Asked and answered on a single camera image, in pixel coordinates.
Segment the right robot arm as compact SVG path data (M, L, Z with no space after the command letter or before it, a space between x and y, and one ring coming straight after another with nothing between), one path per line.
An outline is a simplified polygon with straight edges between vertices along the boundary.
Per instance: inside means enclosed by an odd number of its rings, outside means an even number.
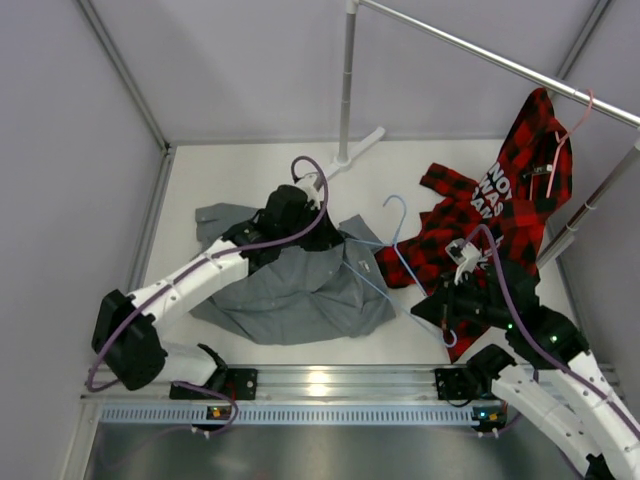
M508 263L480 281L441 277L413 315L454 330L495 327L506 347L489 344L438 375L441 399L496 399L513 406L585 479L639 476L639 423L605 378L589 344L565 315L541 304L538 279Z

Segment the grey button-up shirt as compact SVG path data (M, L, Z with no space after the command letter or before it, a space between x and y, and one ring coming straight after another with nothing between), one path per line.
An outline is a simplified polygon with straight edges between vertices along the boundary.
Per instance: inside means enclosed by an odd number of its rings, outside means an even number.
M340 222L338 231L343 243L322 252L287 247L191 315L261 345L371 334L396 315L374 258L380 241L359 215Z

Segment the light blue wire hanger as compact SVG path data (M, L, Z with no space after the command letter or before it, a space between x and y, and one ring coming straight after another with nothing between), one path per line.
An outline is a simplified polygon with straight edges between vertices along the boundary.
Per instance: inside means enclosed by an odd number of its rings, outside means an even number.
M399 237L399 234L401 232L401 229L403 227L404 221L405 221L406 216L407 216L407 210L408 210L407 203L406 203L406 201L404 200L404 198L402 196L400 196L398 194L391 194L383 202L383 206L386 207L387 204L392 200L397 200L401 204L402 214L401 214L401 218L400 218L400 221L398 223L398 226L396 227L394 235L392 237L392 241L390 243L382 243L380 241L362 240L362 239L357 239L357 238L354 238L354 237L347 237L347 240L352 241L354 243L367 245L367 246L391 248L392 251L396 254L396 257L400 261L401 265L406 270L406 272L414 280L414 284L419 288L419 290L420 290L421 294L423 295L423 297L425 299L428 299L429 295L427 294L426 290L424 289L424 287L422 286L421 282L419 281L417 275L415 274L415 272L413 271L413 269L411 268L411 266L409 265L409 263L404 258L404 256L402 255L402 253L400 252L400 250L398 248L398 243L399 243L398 237ZM376 287L371 281L367 280L363 275L357 273L353 268L351 268L351 270L357 276L359 276L361 279L363 279L368 285L373 287L374 290L377 293L382 295L385 299L389 300L394 306L398 307L401 310L402 313L406 314L409 318L411 318L420 328L424 329L425 331L427 331L428 333L433 335L437 340L439 340L442 343L442 345L444 347L449 349L449 348L453 348L453 347L455 347L457 345L458 336L456 335L456 333L454 331L449 331L447 329L444 329L444 330L440 329L440 332L437 333L437 328L436 327L428 327L427 326L427 322L424 319L422 319L421 317L418 317L417 315L411 313L399 301L397 301L396 299L392 298L389 294L383 292L380 288Z

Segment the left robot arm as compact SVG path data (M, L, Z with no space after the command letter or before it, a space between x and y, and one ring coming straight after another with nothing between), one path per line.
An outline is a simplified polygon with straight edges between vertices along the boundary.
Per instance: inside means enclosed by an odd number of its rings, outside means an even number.
M213 294L264 272L284 251L321 252L340 244L327 200L328 190L315 182L281 185L252 218L231 226L177 271L127 294L109 292L91 342L98 361L129 391L164 381L191 384L206 399L221 395L221 357L204 344L171 343L164 335Z

